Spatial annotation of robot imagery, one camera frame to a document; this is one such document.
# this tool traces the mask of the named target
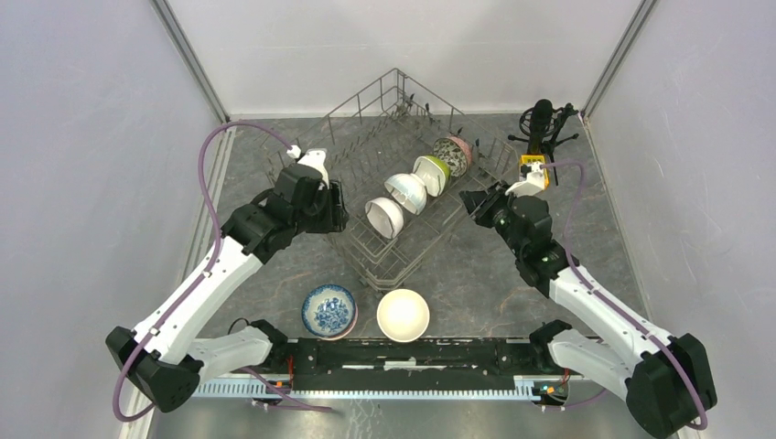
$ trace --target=blue and white bowl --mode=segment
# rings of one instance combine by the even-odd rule
[[[345,337],[355,326],[358,309],[350,291],[321,285],[302,304],[302,322],[310,333],[326,339]]]

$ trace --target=gray floor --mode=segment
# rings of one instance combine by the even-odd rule
[[[504,133],[514,133],[518,119],[515,114],[471,117]],[[315,120],[263,122],[293,138]],[[587,165],[587,188],[573,222],[574,254],[614,295],[643,313],[641,296],[606,187],[577,119],[568,121],[563,135],[573,133],[580,133],[579,139],[559,147],[556,159],[573,158]],[[259,171],[265,153],[262,149],[266,148],[263,139],[252,129],[241,129],[237,133],[218,206],[224,220],[233,209],[250,201],[268,185]],[[577,181],[575,169],[562,170],[560,187],[552,186],[542,195],[554,213],[557,237],[561,235]],[[244,316],[265,318],[290,337],[311,337],[299,314],[305,295],[321,284],[340,284],[354,293],[359,307],[360,321],[350,336],[380,336],[374,317],[380,295],[362,286],[359,279],[359,275],[320,236],[300,236],[289,249],[278,253],[257,275],[245,282],[205,326],[201,335],[223,335],[235,318]],[[469,221],[461,224],[449,241],[435,249],[433,256],[406,281],[405,286],[416,290],[428,302],[432,317],[426,334],[430,336],[527,336],[542,322],[555,318],[589,332],[565,309],[525,285],[514,268],[513,257],[494,231],[484,230]]]

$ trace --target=cable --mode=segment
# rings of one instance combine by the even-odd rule
[[[563,166],[576,166],[579,168],[579,186],[577,186],[577,193],[574,195],[574,200],[571,202],[571,209],[568,211],[568,217],[566,217],[566,225],[563,228],[563,236],[564,241],[566,241],[566,259],[568,260],[568,265],[571,268],[571,271],[574,272],[574,274],[577,276],[577,279],[579,279],[579,282],[581,282],[588,290],[590,290],[595,297],[600,299],[603,303],[605,303],[609,308],[613,309],[617,314],[622,316],[625,320],[628,321],[633,327],[639,330],[645,337],[647,337],[657,348],[668,358],[668,360],[671,362],[671,365],[674,366],[674,369],[676,369],[676,372],[679,374],[679,378],[682,379],[682,382],[684,383],[684,386],[687,388],[687,391],[690,393],[690,398],[693,400],[693,404],[695,405],[695,409],[698,411],[698,417],[700,418],[700,423],[689,423],[687,426],[695,429],[695,430],[705,430],[708,426],[708,418],[706,417],[706,409],[704,409],[703,403],[701,402],[701,398],[698,395],[698,392],[695,390],[695,386],[693,385],[693,382],[690,380],[690,377],[687,376],[687,372],[684,371],[684,368],[681,364],[679,364],[679,360],[676,359],[674,354],[668,350],[668,347],[664,345],[662,341],[660,341],[657,337],[650,335],[649,329],[644,327],[644,325],[641,324],[637,319],[633,318],[630,314],[628,314],[625,310],[620,308],[617,304],[612,302],[608,297],[606,297],[604,294],[602,294],[596,287],[585,278],[584,275],[579,271],[577,266],[574,264],[574,258],[571,255],[571,218],[574,216],[574,210],[577,208],[577,204],[579,203],[579,200],[582,199],[582,189],[585,187],[585,167],[582,165],[582,163],[576,161],[576,160],[565,160],[562,162],[555,162],[550,164],[542,165],[541,168],[548,168],[548,167],[563,167]]]
[[[232,333],[232,330],[234,329],[234,326],[235,326],[235,325],[237,325],[237,322],[239,322],[240,320],[242,320],[243,322],[245,322],[245,325],[247,325],[247,326],[250,326],[250,325],[251,325],[251,322],[249,322],[247,318],[245,318],[245,317],[238,317],[236,320],[234,320],[234,321],[232,322],[232,324],[231,324],[231,325],[229,325],[229,329],[227,329],[227,330],[226,330],[226,335],[227,335],[227,336],[228,336],[228,335],[230,335],[230,334]]]
[[[121,373],[119,374],[118,380],[116,380],[116,385],[113,387],[113,415],[115,415],[116,419],[123,423],[130,423],[133,421],[137,421],[138,419],[142,418],[151,410],[154,408],[154,404],[151,403],[147,407],[145,407],[140,412],[127,416],[122,413],[121,411],[121,390],[122,386],[124,385],[124,380],[126,379],[127,375],[129,374],[129,369],[132,368],[132,366],[135,364],[135,360],[140,355],[140,352],[143,351],[143,349],[146,347],[148,342],[151,341],[151,331],[158,331],[159,328],[162,327],[162,325],[165,324],[167,319],[172,315],[172,313],[175,312],[176,309],[180,306],[180,304],[183,303],[190,295],[191,293],[199,286],[199,284],[202,283],[202,281],[205,279],[204,273],[209,273],[210,270],[213,268],[213,265],[215,265],[216,261],[218,260],[219,255],[221,254],[221,225],[218,220],[218,216],[216,215],[216,208],[213,206],[213,200],[210,198],[210,193],[208,192],[208,184],[205,182],[205,155],[208,151],[208,146],[210,146],[210,142],[215,138],[216,135],[232,128],[233,126],[252,126],[253,128],[256,128],[258,130],[264,131],[267,134],[272,135],[275,139],[277,139],[281,144],[283,144],[286,149],[289,151],[292,148],[291,144],[288,143],[286,139],[281,137],[279,134],[273,133],[269,128],[265,127],[264,125],[260,123],[255,122],[244,122],[244,121],[234,121],[225,123],[216,129],[214,129],[210,134],[208,134],[208,137],[205,138],[205,142],[202,144],[202,147],[199,149],[199,160],[197,163],[197,173],[199,175],[199,190],[202,192],[202,197],[205,198],[205,207],[208,209],[208,213],[210,214],[210,220],[212,222],[212,228],[213,228],[213,236],[214,243],[213,243],[213,254],[211,255],[210,259],[208,260],[208,263],[205,265],[204,270],[202,273],[199,274],[194,279],[194,282],[189,285],[188,288],[181,294],[178,299],[159,317],[159,319],[151,326],[151,329],[143,338],[140,340],[140,343],[135,346],[135,349],[129,354],[129,357],[124,362],[124,366],[121,369]]]
[[[267,406],[267,408],[277,409],[277,410],[307,410],[307,411],[310,411],[310,412],[323,412],[323,413],[334,412],[334,409],[332,409],[331,407],[323,407],[323,406],[320,406],[320,405],[309,405],[309,404],[303,403],[300,400],[296,400],[294,398],[291,398],[290,396],[286,395],[285,393],[283,393],[279,389],[277,389],[275,386],[270,384],[269,381],[265,380],[263,376],[261,376],[255,370],[253,370],[251,368],[242,368],[240,370],[242,370],[243,372],[247,372],[247,373],[253,375],[253,377],[256,378],[257,380],[261,381],[262,384],[264,386],[266,386],[266,388],[269,391],[271,391],[272,393],[277,394],[284,401],[288,401],[288,402],[291,402],[292,404],[295,404],[295,405],[270,405],[270,406]]]
[[[575,402],[573,404],[564,405],[561,407],[555,407],[553,405],[542,405],[542,412],[565,412],[566,410],[570,409],[578,409],[579,407],[584,407],[586,405],[592,404],[593,402],[598,401],[602,396],[604,396],[607,393],[606,389],[601,389],[600,392],[596,393],[595,396],[593,396],[590,399],[584,400],[582,402]]]

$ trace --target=dish rack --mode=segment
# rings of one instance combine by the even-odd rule
[[[434,142],[450,135],[472,146],[474,160],[468,172],[451,178],[439,197],[429,196],[420,215],[404,210],[402,231],[393,239],[384,238],[366,219],[366,202],[390,198],[385,179],[412,172],[418,156],[432,155]],[[296,143],[303,151],[326,148],[329,177],[341,183],[350,221],[345,231],[330,233],[326,240],[365,286],[385,292],[400,287],[466,218],[458,192],[482,190],[509,179],[508,174],[516,178],[519,156],[502,139],[506,134],[476,122],[393,69],[299,135]],[[280,152],[280,144],[271,142],[263,143],[269,184],[280,169],[293,163]]]

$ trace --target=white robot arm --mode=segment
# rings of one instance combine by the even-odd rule
[[[266,359],[272,342],[256,327],[194,338],[234,290],[296,235],[344,230],[348,214],[325,160],[326,151],[309,150],[284,168],[273,189],[237,208],[223,225],[215,262],[214,246],[164,304],[132,330],[116,327],[105,340],[127,378],[162,412],[179,407],[200,382]]]
[[[717,394],[703,345],[690,334],[674,337],[639,316],[553,239],[549,206],[534,197],[548,185],[546,167],[524,156],[521,181],[461,193],[475,222],[494,228],[507,243],[524,281],[579,317],[605,342],[583,337],[556,320],[530,336],[539,361],[548,368],[572,369],[619,396],[655,437],[692,425],[699,415],[704,421]]]

